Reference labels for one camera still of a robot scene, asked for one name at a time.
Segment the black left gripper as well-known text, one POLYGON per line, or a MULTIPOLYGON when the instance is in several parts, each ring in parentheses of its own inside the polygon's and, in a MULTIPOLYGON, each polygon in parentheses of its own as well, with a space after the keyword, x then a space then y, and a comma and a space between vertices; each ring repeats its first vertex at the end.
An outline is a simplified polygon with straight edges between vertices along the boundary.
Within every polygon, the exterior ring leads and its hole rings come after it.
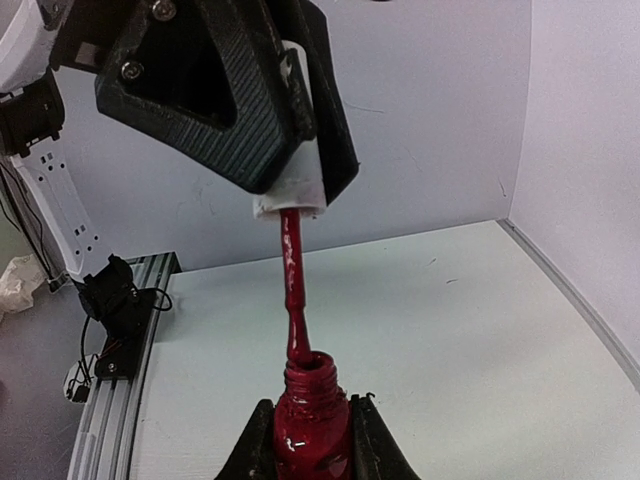
POLYGON ((317 122, 264 1, 70 1, 49 55, 98 75, 97 109, 251 193, 317 122))

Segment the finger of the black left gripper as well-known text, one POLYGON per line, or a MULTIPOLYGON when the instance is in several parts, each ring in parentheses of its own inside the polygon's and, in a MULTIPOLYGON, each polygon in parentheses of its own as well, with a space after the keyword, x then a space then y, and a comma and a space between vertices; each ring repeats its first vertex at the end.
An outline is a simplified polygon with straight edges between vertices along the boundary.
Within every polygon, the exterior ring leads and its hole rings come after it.
POLYGON ((265 6, 283 46, 291 46, 301 63, 328 207, 355 179, 359 163, 333 71, 327 19, 311 1, 267 1, 265 6))

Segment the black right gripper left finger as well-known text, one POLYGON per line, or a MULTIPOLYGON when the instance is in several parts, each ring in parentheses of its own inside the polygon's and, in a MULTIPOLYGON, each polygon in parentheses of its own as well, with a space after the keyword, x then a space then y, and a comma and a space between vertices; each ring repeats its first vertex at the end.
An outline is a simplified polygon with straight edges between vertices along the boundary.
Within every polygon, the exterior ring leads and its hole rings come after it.
POLYGON ((277 479, 272 449, 274 404, 260 400, 215 480, 277 479))

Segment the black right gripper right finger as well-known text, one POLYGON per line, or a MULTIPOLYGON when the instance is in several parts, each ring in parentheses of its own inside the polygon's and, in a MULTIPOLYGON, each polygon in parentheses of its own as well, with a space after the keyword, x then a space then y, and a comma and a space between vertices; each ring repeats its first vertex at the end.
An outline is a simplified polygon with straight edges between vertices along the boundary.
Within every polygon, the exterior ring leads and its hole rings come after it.
POLYGON ((353 395, 351 405, 354 479, 419 480, 373 402, 353 395))

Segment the red nail polish bottle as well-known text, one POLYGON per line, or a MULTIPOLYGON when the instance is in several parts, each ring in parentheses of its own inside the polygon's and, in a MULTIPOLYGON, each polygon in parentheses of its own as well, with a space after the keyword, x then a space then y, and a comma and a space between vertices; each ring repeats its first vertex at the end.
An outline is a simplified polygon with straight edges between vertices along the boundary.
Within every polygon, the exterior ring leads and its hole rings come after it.
POLYGON ((309 369, 289 362, 274 411, 273 441, 280 479, 352 477, 351 407, 334 359, 313 353, 309 369))

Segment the white nail polish cap brush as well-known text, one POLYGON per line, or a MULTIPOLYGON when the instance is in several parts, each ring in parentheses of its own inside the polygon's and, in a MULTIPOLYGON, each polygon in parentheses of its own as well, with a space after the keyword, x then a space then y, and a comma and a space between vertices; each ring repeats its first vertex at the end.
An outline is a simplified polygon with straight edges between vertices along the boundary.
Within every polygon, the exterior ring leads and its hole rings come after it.
POLYGON ((308 370, 315 366, 305 319, 301 219, 322 214, 326 207, 316 138, 302 141, 274 185, 253 200, 256 219, 280 222, 285 308, 289 316, 287 361, 298 369, 308 370))

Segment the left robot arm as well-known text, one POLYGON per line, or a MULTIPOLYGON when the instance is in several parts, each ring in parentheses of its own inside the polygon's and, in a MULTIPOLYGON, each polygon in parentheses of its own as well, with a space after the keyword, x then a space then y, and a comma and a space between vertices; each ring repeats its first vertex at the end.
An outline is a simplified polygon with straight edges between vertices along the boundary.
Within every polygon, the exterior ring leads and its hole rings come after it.
POLYGON ((100 113, 251 193, 258 219, 320 215, 358 173, 311 1, 3 2, 1 152, 93 315, 129 297, 132 277, 65 169, 61 67, 95 75, 100 113))

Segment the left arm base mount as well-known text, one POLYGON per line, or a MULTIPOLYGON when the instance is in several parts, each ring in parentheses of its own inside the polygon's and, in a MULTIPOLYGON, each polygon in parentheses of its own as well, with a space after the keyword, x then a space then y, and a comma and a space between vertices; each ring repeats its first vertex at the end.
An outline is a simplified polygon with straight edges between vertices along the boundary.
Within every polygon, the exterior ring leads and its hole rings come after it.
POLYGON ((78 293, 86 318, 80 358, 65 379, 63 393, 73 403, 84 403, 97 380, 135 379, 153 313, 170 311, 173 301, 159 287, 137 287, 131 267, 116 255, 108 257, 99 273, 86 276, 78 293), (104 328, 107 338, 100 353, 88 355, 86 334, 92 320, 104 328))

